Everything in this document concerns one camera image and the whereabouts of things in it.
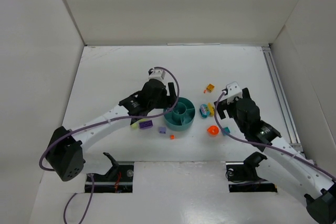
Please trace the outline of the dark purple lego brick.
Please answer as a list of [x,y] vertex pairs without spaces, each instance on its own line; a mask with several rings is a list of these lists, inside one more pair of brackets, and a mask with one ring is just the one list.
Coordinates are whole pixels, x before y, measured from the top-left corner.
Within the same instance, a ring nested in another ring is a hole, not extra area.
[[153,126],[152,120],[139,122],[139,129],[142,129],[142,130],[149,129],[152,126]]

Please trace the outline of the light purple small lego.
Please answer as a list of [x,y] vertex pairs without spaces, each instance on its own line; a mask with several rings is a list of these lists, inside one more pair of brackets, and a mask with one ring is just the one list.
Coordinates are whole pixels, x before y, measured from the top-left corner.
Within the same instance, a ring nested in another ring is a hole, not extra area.
[[166,133],[166,127],[159,127],[159,133],[165,134]]

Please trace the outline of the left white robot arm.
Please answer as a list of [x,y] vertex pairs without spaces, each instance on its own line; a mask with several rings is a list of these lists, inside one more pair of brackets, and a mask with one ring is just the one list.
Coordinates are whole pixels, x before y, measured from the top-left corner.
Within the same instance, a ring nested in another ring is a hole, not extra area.
[[150,79],[140,91],[121,100],[113,109],[91,122],[72,130],[64,126],[57,128],[44,157],[63,182],[74,179],[80,173],[113,178],[119,169],[118,162],[108,152],[99,156],[90,155],[89,148],[119,129],[140,119],[149,119],[149,113],[154,109],[162,109],[164,114],[172,111],[179,93],[177,82],[164,84]]

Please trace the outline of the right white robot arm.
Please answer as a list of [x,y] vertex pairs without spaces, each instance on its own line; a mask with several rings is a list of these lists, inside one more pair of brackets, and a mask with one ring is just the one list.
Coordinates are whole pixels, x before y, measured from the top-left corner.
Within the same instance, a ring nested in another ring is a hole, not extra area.
[[215,120],[233,119],[245,138],[221,131],[258,149],[244,160],[250,173],[295,197],[317,223],[335,223],[335,176],[304,158],[277,129],[261,119],[248,88],[241,89],[232,82],[214,105]]

